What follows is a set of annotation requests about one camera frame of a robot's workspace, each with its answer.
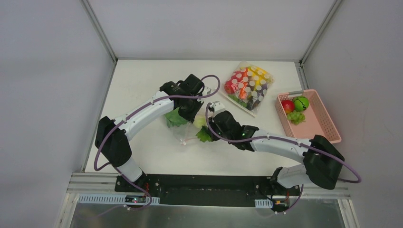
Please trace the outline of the green fake lettuce leaf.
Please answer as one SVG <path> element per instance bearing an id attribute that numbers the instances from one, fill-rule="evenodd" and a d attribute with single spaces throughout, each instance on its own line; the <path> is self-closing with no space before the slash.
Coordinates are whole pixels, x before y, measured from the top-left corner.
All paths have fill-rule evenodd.
<path id="1" fill-rule="evenodd" d="M 196 133 L 196 137 L 203 143 L 213 141 L 210 130 L 207 126 L 202 126 L 202 128 Z"/>

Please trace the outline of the clear zip top bag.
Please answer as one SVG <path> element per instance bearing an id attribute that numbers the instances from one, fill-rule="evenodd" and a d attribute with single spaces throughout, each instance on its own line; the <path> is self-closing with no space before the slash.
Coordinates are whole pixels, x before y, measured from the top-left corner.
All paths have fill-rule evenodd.
<path id="1" fill-rule="evenodd" d="M 173 136 L 181 143 L 186 145 L 190 140 L 198 139 L 196 133 L 200 130 L 193 126 L 193 122 L 188 122 L 179 127 L 168 128 Z"/>

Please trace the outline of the red fake pomegranate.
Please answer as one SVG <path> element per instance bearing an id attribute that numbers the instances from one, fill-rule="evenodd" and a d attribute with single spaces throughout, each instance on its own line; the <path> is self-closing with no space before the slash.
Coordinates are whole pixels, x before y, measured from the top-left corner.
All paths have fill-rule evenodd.
<path id="1" fill-rule="evenodd" d="M 286 114 L 292 113 L 295 110 L 295 105 L 291 100 L 281 101 L 281 105 Z"/>

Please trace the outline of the green fake grapes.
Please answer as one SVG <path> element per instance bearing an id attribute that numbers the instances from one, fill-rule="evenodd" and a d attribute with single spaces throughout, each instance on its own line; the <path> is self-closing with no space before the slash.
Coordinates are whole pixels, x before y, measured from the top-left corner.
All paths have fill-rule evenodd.
<path id="1" fill-rule="evenodd" d="M 287 114 L 287 119 L 294 125 L 298 125 L 305 121 L 306 117 L 303 112 L 294 110 Z"/>

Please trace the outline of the green fake watermelon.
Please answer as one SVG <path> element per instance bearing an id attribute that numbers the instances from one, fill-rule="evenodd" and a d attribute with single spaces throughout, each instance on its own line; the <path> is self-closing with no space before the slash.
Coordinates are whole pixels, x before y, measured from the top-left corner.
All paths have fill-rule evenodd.
<path id="1" fill-rule="evenodd" d="M 298 112 L 303 112 L 307 110 L 309 107 L 310 103 L 309 100 L 304 97 L 304 96 L 297 96 L 292 99 L 292 102 L 294 104 L 294 108 Z"/>

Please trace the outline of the white fake radish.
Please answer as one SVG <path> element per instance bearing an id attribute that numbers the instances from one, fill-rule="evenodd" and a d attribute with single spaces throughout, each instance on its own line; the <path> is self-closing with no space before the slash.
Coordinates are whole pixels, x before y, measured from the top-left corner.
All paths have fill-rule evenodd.
<path id="1" fill-rule="evenodd" d="M 204 126 L 207 126 L 205 115 L 197 114 L 192 124 L 197 129 L 201 129 Z"/>

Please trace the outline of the green fake cabbage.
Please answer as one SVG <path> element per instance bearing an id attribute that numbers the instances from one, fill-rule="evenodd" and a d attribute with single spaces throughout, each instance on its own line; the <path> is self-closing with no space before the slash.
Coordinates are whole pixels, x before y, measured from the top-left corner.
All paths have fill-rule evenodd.
<path id="1" fill-rule="evenodd" d="M 179 127 L 188 123 L 186 119 L 179 115 L 179 108 L 176 108 L 164 115 L 168 128 Z"/>

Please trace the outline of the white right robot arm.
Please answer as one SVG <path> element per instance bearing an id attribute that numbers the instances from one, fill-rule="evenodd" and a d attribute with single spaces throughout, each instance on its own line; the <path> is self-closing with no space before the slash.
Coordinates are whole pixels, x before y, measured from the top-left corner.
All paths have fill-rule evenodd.
<path id="1" fill-rule="evenodd" d="M 268 152 L 298 162 L 292 167 L 279 167 L 270 178 L 270 190 L 283 194 L 295 185 L 315 184 L 326 190 L 335 188 L 341 169 L 346 166 L 343 155 L 323 136 L 312 139 L 282 137 L 251 125 L 240 125 L 227 111 L 207 108 L 207 128 L 214 140 L 224 140 L 239 150 Z"/>

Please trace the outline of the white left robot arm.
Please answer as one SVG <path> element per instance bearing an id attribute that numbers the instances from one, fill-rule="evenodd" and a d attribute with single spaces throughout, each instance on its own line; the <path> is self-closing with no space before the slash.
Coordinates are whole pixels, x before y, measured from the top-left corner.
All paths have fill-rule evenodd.
<path id="1" fill-rule="evenodd" d="M 164 83 L 158 92 L 136 110 L 98 122 L 95 147 L 111 166 L 126 176 L 127 186 L 140 192 L 145 186 L 144 172 L 132 157 L 129 142 L 148 124 L 163 116 L 168 127 L 180 127 L 195 120 L 203 102 L 204 83 L 190 74 L 185 80 Z"/>

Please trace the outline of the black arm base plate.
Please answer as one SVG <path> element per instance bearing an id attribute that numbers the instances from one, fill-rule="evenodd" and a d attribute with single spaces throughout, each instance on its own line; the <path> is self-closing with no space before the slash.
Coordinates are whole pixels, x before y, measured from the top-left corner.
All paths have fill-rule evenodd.
<path id="1" fill-rule="evenodd" d="M 115 191 L 129 193 L 130 203 L 157 199 L 160 205 L 272 208 L 278 202 L 283 209 L 300 187 L 286 189 L 269 176 L 144 174 L 133 184 L 117 176 Z"/>

